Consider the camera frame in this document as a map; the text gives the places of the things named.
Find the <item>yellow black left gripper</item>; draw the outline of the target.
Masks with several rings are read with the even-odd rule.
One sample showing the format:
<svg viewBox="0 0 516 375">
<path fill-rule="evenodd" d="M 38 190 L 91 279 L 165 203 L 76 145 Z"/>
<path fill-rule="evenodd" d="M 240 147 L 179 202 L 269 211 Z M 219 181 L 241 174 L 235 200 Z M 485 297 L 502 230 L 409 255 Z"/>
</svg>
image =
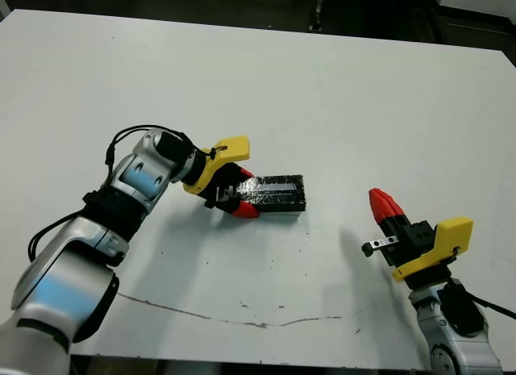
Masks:
<svg viewBox="0 0 516 375">
<path fill-rule="evenodd" d="M 237 186 L 253 178 L 253 173 L 238 165 L 250 158 L 246 135 L 220 140 L 212 148 L 195 149 L 189 172 L 181 179 L 185 192 L 205 200 L 205 207 L 218 208 L 239 218 L 254 219 L 260 212 L 237 197 Z"/>
</svg>

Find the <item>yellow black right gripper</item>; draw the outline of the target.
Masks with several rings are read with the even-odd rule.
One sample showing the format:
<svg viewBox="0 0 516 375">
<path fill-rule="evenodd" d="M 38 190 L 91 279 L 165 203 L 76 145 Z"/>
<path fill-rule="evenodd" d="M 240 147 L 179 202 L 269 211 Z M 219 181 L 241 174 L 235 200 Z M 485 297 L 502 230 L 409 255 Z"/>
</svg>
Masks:
<svg viewBox="0 0 516 375">
<path fill-rule="evenodd" d="M 383 190 L 370 189 L 368 197 L 372 215 L 384 237 L 364 243 L 361 250 L 366 257 L 381 252 L 393 267 L 396 281 L 406 281 L 423 272 L 434 276 L 436 269 L 468 251 L 472 219 L 447 219 L 435 227 L 427 221 L 410 223 L 402 208 Z"/>
</svg>

